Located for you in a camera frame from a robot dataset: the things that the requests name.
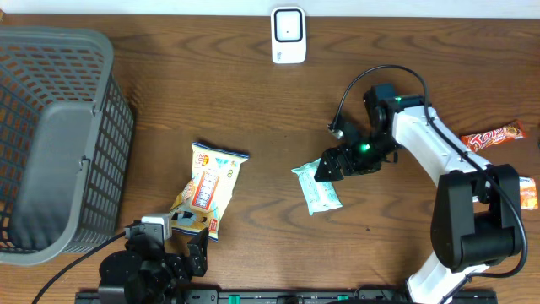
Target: snack bag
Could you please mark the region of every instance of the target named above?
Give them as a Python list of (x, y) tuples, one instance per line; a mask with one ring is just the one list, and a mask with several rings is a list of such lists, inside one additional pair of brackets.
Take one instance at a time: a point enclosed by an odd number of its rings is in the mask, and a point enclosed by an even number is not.
[(520, 176), (521, 210), (538, 209), (537, 186), (532, 178)]
[(310, 215), (343, 207), (331, 182), (315, 182), (314, 176), (320, 162), (321, 159), (318, 159), (291, 170), (298, 175)]
[(493, 131), (461, 136), (461, 140), (467, 148), (472, 150), (472, 152), (476, 152), (480, 149), (488, 148), (491, 145), (502, 144), (514, 139), (526, 137), (521, 122), (516, 120)]
[(192, 235), (208, 228), (210, 239), (217, 241), (219, 222), (233, 196), (240, 164), (249, 156), (200, 143), (193, 143), (192, 148), (192, 179), (170, 208), (171, 225)]

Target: white device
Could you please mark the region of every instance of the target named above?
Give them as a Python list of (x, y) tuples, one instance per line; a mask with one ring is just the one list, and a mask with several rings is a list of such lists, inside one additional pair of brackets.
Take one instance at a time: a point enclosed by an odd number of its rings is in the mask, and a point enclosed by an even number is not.
[(275, 63), (301, 63), (307, 53), (305, 13), (302, 8), (275, 8), (272, 23), (272, 60)]
[[(490, 164), (467, 148), (439, 119), (437, 111), (432, 107), (429, 108), (429, 116), (434, 119), (437, 128), (461, 151), (467, 151), (467, 155), (479, 166), (485, 169)], [(413, 154), (436, 186), (439, 176), (451, 171), (476, 171), (428, 124), (424, 106), (412, 106), (396, 113), (392, 137)], [(408, 279), (408, 292), (415, 303), (437, 304), (465, 279), (466, 274), (483, 272), (488, 268), (489, 266), (482, 264), (452, 273), (439, 261), (435, 252), (432, 252), (422, 268)]]

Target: white arm segment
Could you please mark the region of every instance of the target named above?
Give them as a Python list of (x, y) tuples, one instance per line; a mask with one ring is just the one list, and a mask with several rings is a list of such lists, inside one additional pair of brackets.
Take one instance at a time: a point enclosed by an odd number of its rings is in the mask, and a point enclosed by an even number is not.
[[(429, 108), (429, 116), (434, 118), (435, 125), (449, 140), (462, 151), (467, 151), (468, 156), (485, 169), (489, 162), (468, 149), (442, 123), (437, 116), (437, 111), (431, 107)], [(409, 107), (395, 114), (392, 136), (400, 145), (413, 154), (420, 165), (428, 172), (436, 186), (439, 183), (439, 176), (443, 174), (451, 171), (465, 173), (476, 171), (465, 160), (462, 160), (457, 152), (428, 124), (424, 115), (424, 106)], [(408, 279), (408, 292), (416, 303), (437, 304), (442, 301), (443, 296), (448, 295), (454, 287), (462, 282), (465, 274), (483, 272), (488, 267), (478, 265), (468, 267), (461, 273), (453, 274), (439, 262), (435, 252), (432, 252), (422, 268)]]

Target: wooden table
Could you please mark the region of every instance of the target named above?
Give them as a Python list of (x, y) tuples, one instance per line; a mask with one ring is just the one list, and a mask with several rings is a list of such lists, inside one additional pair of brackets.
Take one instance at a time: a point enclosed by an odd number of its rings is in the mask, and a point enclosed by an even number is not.
[[(270, 19), (188, 16), (7, 15), (5, 25), (99, 30), (115, 47), (114, 74), (137, 108), (137, 126), (119, 227), (168, 210), (189, 181), (190, 143), (246, 151), (235, 194), (208, 248), (197, 283), (223, 289), (355, 289), (398, 285), (431, 253), (435, 187), (400, 150), (399, 163), (335, 183), (341, 209), (308, 215), (291, 169), (338, 142), (328, 134), (339, 99), (365, 69), (397, 63), (428, 81), (435, 109), (455, 133), (499, 127), (520, 118), (529, 139), (485, 149), (495, 164), (540, 176), (540, 24), (534, 20), (309, 18), (308, 56), (300, 65), (272, 63)], [(393, 82), (418, 93), (399, 71), (369, 76), (349, 94), (345, 111), (367, 126), (360, 104), (373, 84)], [(537, 302), (539, 211), (523, 213), (528, 264), (506, 280), (476, 279), (501, 303)], [(175, 237), (169, 250), (184, 247)], [(95, 289), (116, 242), (60, 278), (43, 303), (73, 303)], [(0, 266), (0, 302), (29, 302), (78, 255), (32, 268)], [(514, 267), (509, 258), (494, 271)]]

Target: basket bottom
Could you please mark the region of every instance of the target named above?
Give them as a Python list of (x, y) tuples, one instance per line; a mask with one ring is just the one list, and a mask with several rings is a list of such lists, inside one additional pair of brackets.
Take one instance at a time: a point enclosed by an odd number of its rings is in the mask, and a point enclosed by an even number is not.
[(92, 117), (90, 102), (57, 102), (41, 114), (9, 222), (17, 248), (41, 250), (67, 228)]

